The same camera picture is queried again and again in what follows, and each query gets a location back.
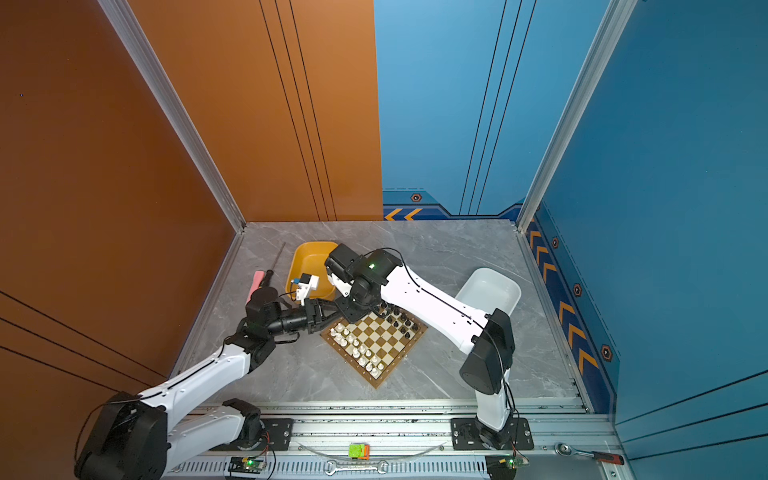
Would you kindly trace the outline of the yellow plastic tray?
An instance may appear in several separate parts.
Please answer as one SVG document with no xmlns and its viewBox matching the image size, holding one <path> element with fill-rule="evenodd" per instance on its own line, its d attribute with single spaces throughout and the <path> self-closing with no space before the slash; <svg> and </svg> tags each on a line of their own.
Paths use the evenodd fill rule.
<svg viewBox="0 0 768 480">
<path fill-rule="evenodd" d="M 312 241 L 297 247 L 288 273 L 286 292 L 288 297 L 296 301 L 296 279 L 303 274 L 319 277 L 318 288 L 310 294 L 311 299 L 334 300 L 336 288 L 331 284 L 327 276 L 325 262 L 329 254 L 338 246 L 332 241 Z"/>
</svg>

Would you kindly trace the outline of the white plastic tray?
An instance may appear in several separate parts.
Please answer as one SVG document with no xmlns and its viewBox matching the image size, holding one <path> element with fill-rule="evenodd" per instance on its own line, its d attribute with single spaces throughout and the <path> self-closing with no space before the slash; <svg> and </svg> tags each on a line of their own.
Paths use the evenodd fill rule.
<svg viewBox="0 0 768 480">
<path fill-rule="evenodd" d="M 521 297 L 521 288 L 514 280 L 486 267 L 476 269 L 456 295 L 458 301 L 486 313 L 499 309 L 508 315 Z"/>
</svg>

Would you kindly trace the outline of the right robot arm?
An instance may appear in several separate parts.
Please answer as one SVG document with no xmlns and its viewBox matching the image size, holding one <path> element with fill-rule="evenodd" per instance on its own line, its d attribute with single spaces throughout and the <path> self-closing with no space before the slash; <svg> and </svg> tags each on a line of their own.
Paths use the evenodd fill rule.
<svg viewBox="0 0 768 480">
<path fill-rule="evenodd" d="M 394 248 L 360 255 L 344 244 L 331 251 L 325 268 L 347 319 L 360 320 L 383 305 L 398 307 L 450 340 L 465 355 L 459 373 L 476 393 L 475 426 L 483 445 L 513 446 L 510 316 L 522 296 L 515 281 L 482 267 L 451 296 L 419 277 Z"/>
</svg>

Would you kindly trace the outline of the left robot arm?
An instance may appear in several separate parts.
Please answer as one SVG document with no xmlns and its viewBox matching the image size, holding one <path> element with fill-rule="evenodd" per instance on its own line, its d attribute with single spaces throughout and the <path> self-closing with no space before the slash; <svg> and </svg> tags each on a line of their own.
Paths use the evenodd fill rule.
<svg viewBox="0 0 768 480">
<path fill-rule="evenodd" d="M 235 331 L 210 356 L 137 395 L 120 392 L 94 410 L 86 440 L 76 443 L 78 479 L 159 479 L 170 469 L 212 447 L 259 444 L 258 407 L 239 399 L 222 403 L 196 420 L 186 417 L 225 386 L 259 368 L 282 334 L 313 333 L 340 318 L 338 305 L 308 299 L 291 309 L 277 290 L 255 290 Z"/>
</svg>

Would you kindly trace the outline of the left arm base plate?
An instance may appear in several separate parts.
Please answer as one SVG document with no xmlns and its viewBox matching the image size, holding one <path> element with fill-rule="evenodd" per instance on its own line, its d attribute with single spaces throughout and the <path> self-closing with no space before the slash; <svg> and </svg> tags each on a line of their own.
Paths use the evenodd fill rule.
<svg viewBox="0 0 768 480">
<path fill-rule="evenodd" d="M 290 446 L 293 427 L 294 420 L 292 418 L 246 420 L 234 441 L 213 447 L 212 451 L 287 451 Z"/>
</svg>

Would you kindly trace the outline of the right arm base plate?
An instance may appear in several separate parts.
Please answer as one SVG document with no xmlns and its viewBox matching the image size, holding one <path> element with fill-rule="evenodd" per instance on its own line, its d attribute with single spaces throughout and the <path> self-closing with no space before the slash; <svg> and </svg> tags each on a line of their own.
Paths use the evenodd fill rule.
<svg viewBox="0 0 768 480">
<path fill-rule="evenodd" d="M 530 451 L 534 449 L 528 420 L 511 418 L 495 431 L 476 418 L 452 418 L 450 434 L 454 450 Z"/>
</svg>

